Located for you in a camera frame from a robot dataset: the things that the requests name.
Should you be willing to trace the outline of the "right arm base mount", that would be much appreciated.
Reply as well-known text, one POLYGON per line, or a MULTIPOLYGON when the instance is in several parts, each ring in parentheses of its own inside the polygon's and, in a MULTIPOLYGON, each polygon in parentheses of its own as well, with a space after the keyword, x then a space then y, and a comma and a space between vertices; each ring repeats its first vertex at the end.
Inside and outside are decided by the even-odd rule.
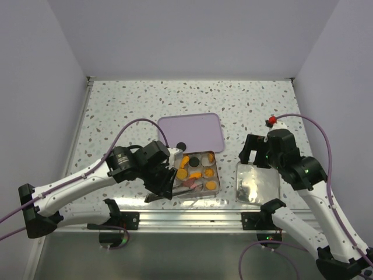
POLYGON ((243 230, 280 230, 273 223, 271 215, 262 212, 242 212, 241 224, 243 230))

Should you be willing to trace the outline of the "pink round cookie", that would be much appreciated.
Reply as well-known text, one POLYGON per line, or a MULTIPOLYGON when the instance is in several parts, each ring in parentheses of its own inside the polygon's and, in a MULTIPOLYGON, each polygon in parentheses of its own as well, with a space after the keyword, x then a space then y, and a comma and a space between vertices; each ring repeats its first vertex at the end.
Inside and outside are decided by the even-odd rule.
POLYGON ((183 182, 182 184, 184 187, 188 187, 189 189, 194 189, 198 186, 198 180, 195 178, 190 178, 183 182))

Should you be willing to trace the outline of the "black round cookie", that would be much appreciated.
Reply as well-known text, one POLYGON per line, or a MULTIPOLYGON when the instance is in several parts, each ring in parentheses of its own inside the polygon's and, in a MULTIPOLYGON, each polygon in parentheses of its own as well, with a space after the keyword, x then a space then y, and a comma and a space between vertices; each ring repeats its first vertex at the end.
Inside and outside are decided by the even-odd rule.
POLYGON ((200 165, 200 158, 197 156, 192 156, 189 158, 188 163, 191 167, 198 167, 200 165))

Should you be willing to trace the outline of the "metal tongs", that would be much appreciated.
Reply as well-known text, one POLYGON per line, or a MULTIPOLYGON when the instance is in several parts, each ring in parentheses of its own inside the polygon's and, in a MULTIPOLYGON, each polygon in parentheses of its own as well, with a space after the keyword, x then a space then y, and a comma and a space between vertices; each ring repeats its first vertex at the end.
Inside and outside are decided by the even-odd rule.
POLYGON ((198 193, 202 191, 202 189, 203 189, 202 183, 193 183, 191 186, 179 185, 178 188, 173 190, 173 193, 171 194, 171 198, 166 198, 165 196, 162 196, 162 195, 148 194, 145 197, 144 202, 148 204, 153 201, 158 201, 158 200, 163 200, 163 199, 172 200, 173 197, 178 197, 178 196, 190 194, 190 193, 198 193))

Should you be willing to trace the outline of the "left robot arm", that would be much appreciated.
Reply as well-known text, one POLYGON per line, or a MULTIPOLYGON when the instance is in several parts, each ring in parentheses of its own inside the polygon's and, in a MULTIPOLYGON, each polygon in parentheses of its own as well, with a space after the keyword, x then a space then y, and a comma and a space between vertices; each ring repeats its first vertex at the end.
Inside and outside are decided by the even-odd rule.
POLYGON ((28 238, 43 237, 70 225, 125 228, 128 222, 113 199, 106 198, 91 206, 72 203, 101 188, 136 179, 142 180, 152 194, 171 200, 177 173, 174 163, 181 156, 182 150, 169 148, 160 141, 144 147, 116 146, 107 157, 59 181, 39 187, 22 185, 18 192, 28 238))

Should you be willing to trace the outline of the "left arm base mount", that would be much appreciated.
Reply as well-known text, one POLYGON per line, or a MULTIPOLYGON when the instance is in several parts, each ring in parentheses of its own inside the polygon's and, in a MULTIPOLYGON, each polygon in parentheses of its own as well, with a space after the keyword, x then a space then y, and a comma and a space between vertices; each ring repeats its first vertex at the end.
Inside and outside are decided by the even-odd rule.
POLYGON ((140 221, 140 213, 138 212, 120 212, 110 214, 108 221, 103 223, 88 223, 89 230, 109 229, 114 226, 124 228, 126 230, 138 230, 140 221))

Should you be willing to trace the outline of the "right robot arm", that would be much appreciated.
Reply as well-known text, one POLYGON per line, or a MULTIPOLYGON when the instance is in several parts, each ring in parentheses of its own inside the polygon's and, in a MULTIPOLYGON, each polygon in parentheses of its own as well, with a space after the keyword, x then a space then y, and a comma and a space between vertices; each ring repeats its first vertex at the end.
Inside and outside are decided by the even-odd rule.
POLYGON ((372 248, 338 211, 332 192, 327 190, 324 169, 315 158, 301 155, 294 135, 284 128, 273 129, 267 136, 249 134, 239 154, 240 162, 247 164, 252 151, 256 153, 254 166, 276 170, 308 205, 321 230, 296 217, 278 198, 260 207, 254 228, 287 232, 313 256, 325 279, 353 279, 368 268, 372 248))

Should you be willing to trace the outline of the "metal tin lid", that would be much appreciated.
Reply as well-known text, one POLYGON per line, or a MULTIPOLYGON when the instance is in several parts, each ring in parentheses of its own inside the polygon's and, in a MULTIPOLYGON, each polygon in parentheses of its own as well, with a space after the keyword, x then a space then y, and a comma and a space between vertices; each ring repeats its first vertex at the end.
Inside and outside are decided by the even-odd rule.
POLYGON ((280 198, 280 176, 273 169, 237 163, 235 193, 237 201, 242 204, 263 205, 280 198))

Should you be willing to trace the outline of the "orange round sandwich cookie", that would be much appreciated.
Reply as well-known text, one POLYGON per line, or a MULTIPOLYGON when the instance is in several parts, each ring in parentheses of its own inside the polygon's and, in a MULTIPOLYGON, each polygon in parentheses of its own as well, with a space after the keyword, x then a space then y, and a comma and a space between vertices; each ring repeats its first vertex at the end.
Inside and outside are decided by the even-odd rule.
POLYGON ((177 178, 179 180, 184 180, 188 177, 188 171, 186 169, 178 169, 177 178))

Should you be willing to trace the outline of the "metal cookie tin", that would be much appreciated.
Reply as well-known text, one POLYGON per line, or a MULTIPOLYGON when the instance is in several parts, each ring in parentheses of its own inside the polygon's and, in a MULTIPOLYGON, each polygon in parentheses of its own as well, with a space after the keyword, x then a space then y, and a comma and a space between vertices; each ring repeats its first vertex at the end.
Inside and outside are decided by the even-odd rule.
POLYGON ((175 157, 177 169, 173 196, 180 199, 214 196, 220 191, 215 154, 212 151, 182 153, 175 157))

